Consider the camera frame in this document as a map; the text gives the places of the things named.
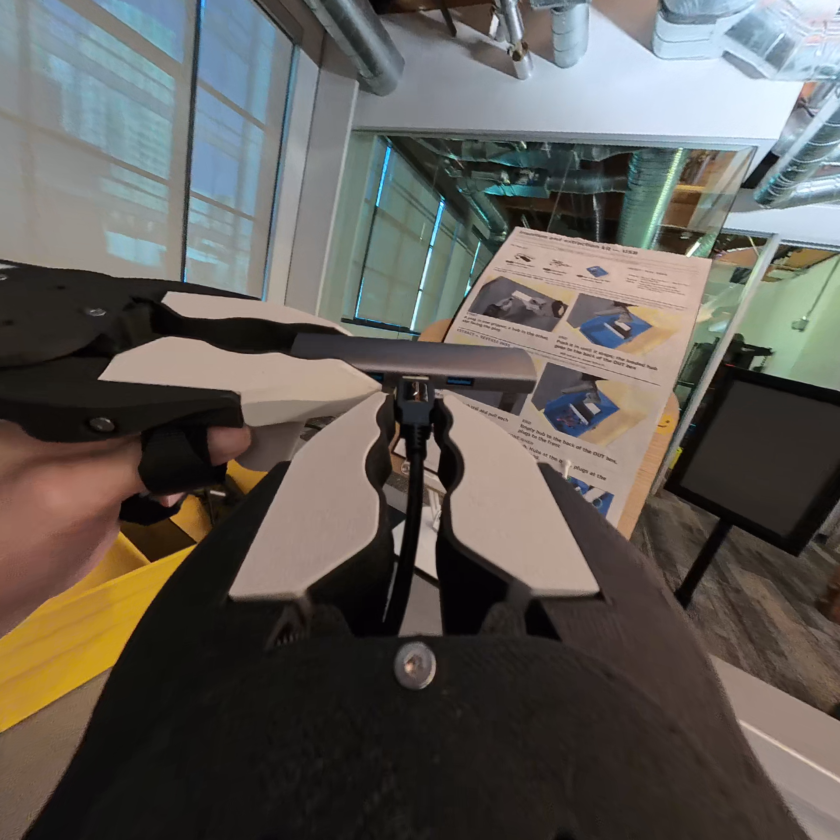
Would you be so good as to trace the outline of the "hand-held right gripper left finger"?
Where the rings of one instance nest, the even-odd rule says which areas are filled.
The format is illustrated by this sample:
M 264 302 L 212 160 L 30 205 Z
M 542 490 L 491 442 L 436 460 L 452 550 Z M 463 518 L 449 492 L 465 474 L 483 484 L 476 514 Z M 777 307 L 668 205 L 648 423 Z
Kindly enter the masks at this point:
M 393 399 L 374 394 L 294 455 L 228 595 L 237 604 L 333 606 L 382 628 L 395 563 L 383 487 Z

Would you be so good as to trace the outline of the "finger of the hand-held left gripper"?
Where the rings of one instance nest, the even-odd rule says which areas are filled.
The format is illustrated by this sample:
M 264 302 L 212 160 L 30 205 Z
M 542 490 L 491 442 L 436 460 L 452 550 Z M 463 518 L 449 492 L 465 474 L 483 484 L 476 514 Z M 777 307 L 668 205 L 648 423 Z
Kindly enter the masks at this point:
M 341 360 L 235 353 L 175 337 L 118 354 L 99 379 L 238 394 L 252 443 L 237 462 L 254 471 L 290 460 L 309 419 L 336 417 L 382 390 L 379 382 Z
M 196 339 L 295 339 L 302 334 L 352 334 L 280 304 L 241 297 L 171 291 L 158 305 L 158 332 Z

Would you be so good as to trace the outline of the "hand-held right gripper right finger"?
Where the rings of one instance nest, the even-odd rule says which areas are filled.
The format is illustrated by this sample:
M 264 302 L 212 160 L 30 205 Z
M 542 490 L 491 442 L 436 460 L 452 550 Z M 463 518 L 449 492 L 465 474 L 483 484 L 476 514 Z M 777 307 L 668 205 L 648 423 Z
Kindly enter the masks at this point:
M 555 499 L 562 475 L 458 396 L 436 401 L 437 474 L 445 488 L 436 540 L 444 628 L 480 628 L 490 609 L 602 599 Z

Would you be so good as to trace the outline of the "thin black cable small plug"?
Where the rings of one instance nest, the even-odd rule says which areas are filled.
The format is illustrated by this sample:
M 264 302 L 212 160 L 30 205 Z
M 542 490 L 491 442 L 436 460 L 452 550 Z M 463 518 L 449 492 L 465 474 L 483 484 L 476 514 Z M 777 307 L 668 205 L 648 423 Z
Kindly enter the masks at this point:
M 406 511 L 400 552 L 382 619 L 386 636 L 398 635 L 413 584 L 424 507 L 424 466 L 427 441 L 433 431 L 435 396 L 427 378 L 406 376 L 395 388 L 395 418 L 408 464 Z

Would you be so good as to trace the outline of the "grey metal USB hub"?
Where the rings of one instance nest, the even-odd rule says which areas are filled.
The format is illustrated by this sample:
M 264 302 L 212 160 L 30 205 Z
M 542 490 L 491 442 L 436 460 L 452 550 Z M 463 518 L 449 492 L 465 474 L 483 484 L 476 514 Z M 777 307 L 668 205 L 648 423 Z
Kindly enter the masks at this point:
M 528 394 L 537 381 L 525 350 L 498 346 L 302 332 L 294 339 L 290 355 L 305 361 L 342 361 L 383 387 L 401 379 L 425 379 L 436 390 Z

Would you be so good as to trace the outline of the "yellow plastic bin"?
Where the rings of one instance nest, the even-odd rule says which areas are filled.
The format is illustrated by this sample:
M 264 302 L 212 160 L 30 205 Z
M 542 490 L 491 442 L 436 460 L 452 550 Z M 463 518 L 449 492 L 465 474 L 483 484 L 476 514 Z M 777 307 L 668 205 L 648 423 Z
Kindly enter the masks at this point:
M 177 566 L 223 517 L 187 497 L 171 518 L 124 523 L 100 564 L 1 640 L 1 731 L 114 665 Z

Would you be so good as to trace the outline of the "person's left hand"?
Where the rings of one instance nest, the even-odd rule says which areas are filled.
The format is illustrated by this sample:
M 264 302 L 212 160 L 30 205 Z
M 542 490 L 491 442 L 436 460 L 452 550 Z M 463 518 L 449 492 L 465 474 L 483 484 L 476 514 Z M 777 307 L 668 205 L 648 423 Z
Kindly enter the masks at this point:
M 138 437 L 48 443 L 1 422 L 1 635 L 84 579 L 144 490 Z

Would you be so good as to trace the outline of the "instruction poster board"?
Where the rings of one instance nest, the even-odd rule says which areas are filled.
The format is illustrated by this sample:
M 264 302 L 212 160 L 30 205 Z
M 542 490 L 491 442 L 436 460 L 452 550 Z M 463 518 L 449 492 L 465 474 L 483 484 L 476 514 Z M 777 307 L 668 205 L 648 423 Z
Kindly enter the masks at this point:
M 501 374 L 450 389 L 534 457 L 568 464 L 575 489 L 611 524 L 674 391 L 710 259 L 598 244 L 516 227 L 460 305 L 445 342 L 525 351 L 528 393 Z

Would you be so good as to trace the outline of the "black display panel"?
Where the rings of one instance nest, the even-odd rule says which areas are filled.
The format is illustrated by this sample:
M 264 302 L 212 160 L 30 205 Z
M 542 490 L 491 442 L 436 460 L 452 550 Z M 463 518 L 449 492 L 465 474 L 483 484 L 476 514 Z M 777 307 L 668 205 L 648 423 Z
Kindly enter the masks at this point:
M 838 391 L 725 365 L 665 489 L 717 518 L 684 608 L 734 528 L 800 555 L 838 503 Z

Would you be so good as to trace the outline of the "silver ventilation duct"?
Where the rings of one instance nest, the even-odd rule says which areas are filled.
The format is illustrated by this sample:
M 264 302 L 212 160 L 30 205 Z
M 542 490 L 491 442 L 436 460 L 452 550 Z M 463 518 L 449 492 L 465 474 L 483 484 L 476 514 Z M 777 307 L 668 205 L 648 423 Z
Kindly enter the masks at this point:
M 728 57 L 772 81 L 835 81 L 838 1 L 662 1 L 652 50 L 663 60 Z
M 378 96 L 394 92 L 405 60 L 369 1 L 305 1 L 356 69 L 360 83 Z

